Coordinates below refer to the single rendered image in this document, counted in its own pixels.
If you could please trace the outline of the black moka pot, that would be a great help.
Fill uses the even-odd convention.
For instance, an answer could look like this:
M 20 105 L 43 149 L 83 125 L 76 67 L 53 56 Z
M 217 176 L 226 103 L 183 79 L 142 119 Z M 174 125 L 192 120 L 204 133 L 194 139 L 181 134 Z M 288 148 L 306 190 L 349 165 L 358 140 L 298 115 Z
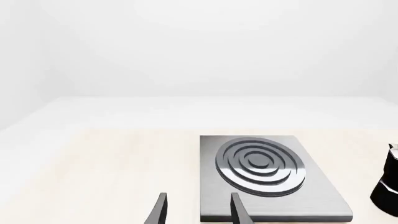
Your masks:
M 398 144 L 389 143 L 383 172 L 370 199 L 383 212 L 398 217 Z

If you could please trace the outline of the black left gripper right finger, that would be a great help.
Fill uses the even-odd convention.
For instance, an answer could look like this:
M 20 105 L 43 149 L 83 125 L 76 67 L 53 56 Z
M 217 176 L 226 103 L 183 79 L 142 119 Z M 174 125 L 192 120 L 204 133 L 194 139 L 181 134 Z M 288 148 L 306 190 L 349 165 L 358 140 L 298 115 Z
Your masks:
M 233 224 L 254 224 L 247 213 L 238 193 L 232 193 L 230 199 L 231 219 Z

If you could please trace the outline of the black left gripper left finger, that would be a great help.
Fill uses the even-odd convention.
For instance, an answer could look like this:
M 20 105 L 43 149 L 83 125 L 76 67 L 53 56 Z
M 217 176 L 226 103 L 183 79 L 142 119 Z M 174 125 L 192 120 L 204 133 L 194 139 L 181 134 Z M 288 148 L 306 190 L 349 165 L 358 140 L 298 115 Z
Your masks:
M 162 192 L 144 224 L 165 224 L 167 218 L 167 194 Z

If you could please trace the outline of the flat black stove plate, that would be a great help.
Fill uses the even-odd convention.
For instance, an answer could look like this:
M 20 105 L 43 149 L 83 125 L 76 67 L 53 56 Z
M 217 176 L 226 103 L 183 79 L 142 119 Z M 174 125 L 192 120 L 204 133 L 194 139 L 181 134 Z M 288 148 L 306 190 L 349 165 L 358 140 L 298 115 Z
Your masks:
M 295 136 L 201 136 L 201 222 L 230 222 L 232 194 L 254 222 L 353 219 Z

